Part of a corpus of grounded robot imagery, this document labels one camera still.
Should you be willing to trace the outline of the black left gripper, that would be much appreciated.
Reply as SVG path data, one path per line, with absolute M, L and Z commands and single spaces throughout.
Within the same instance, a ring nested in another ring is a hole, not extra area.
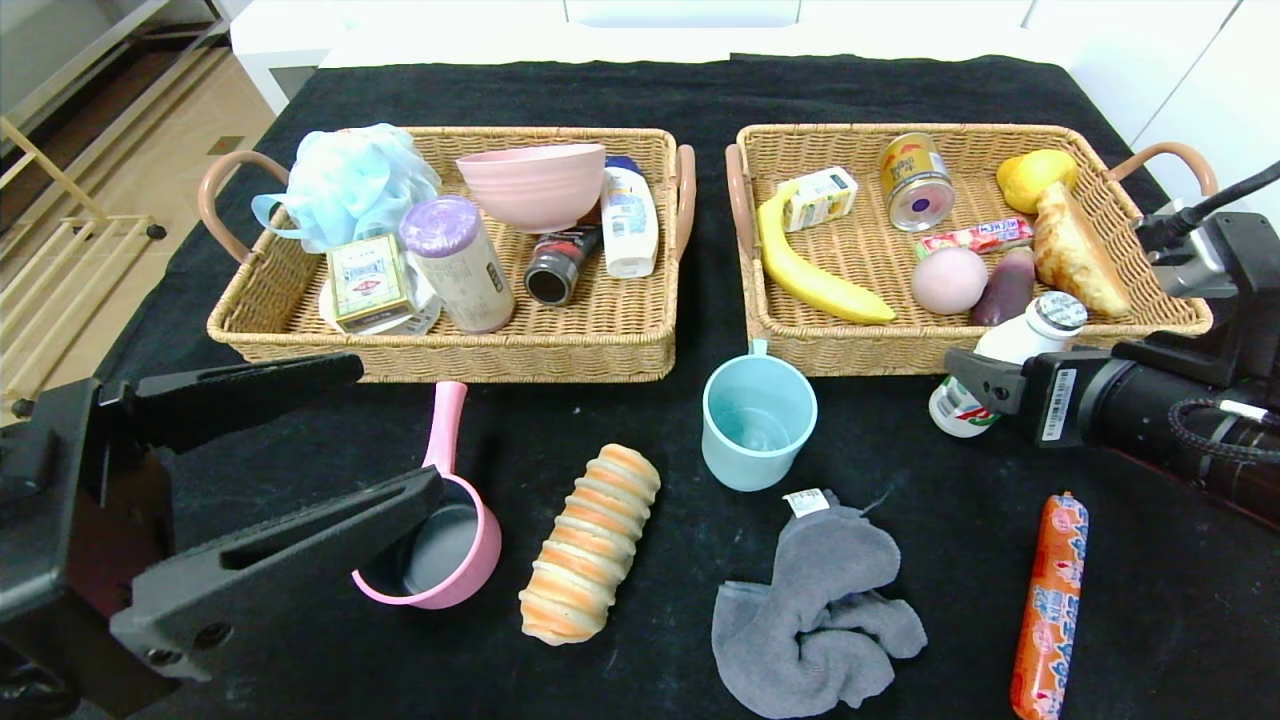
M 184 454 L 362 377 L 361 357 L 338 352 L 88 378 L 5 427 L 3 716 L 88 702 L 128 717 L 170 694 L 169 678 L 207 682 L 413 529 L 420 470 L 168 559 L 172 482 L 150 447 Z

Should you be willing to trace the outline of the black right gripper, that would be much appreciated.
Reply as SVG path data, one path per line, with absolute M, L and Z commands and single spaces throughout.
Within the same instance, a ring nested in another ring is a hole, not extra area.
M 1021 414 L 1030 441 L 1042 448 L 1106 448 L 1184 482 L 1203 480 L 1208 459 L 1175 437 L 1169 411 L 1207 395 L 1206 386 L 1098 348 L 1028 359 L 948 348 L 943 410 L 950 416 L 979 409 Z

